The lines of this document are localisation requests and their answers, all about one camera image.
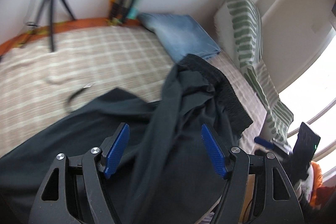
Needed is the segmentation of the dark green pants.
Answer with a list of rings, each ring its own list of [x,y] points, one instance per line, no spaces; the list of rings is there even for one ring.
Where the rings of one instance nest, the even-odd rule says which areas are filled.
[[[195,55],[173,66],[161,97],[113,89],[3,156],[1,223],[199,221],[252,119],[225,75]]]

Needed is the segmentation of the plaid bed cover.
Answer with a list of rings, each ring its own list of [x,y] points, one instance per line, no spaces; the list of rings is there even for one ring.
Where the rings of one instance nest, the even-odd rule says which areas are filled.
[[[173,61],[142,27],[93,27],[62,32],[57,49],[41,38],[1,61],[1,154],[4,155],[94,98],[121,88],[147,102],[161,98]]]

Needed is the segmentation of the folded blue jeans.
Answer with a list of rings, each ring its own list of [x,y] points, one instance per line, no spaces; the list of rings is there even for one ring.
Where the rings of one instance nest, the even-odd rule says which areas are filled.
[[[206,60],[221,52],[217,43],[189,15],[141,13],[138,20],[157,36],[175,63],[180,62],[188,54]]]

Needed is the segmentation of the green striped white pillow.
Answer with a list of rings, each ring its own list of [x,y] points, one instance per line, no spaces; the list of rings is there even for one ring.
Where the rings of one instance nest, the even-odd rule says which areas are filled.
[[[214,16],[219,46],[250,84],[266,110],[264,138],[288,143],[293,113],[281,101],[263,61],[260,11],[252,0],[223,0]]]

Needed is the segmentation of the black mini tripod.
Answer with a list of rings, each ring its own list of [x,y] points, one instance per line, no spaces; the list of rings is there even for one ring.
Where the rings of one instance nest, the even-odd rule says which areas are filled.
[[[61,4],[65,8],[66,12],[68,12],[68,15],[70,16],[70,19],[72,21],[77,20],[76,16],[74,15],[72,9],[70,8],[67,0],[60,0]],[[49,7],[49,37],[50,37],[50,52],[56,51],[55,41],[54,41],[54,34],[55,34],[55,11],[56,11],[56,0],[42,0],[38,12],[36,14],[35,20],[33,22],[28,22],[28,26],[30,27],[30,34],[29,37],[32,35],[37,34],[37,29],[39,27],[39,22],[42,17],[42,13],[45,9],[45,7]],[[24,42],[26,44],[29,41],[30,38],[27,38]]]

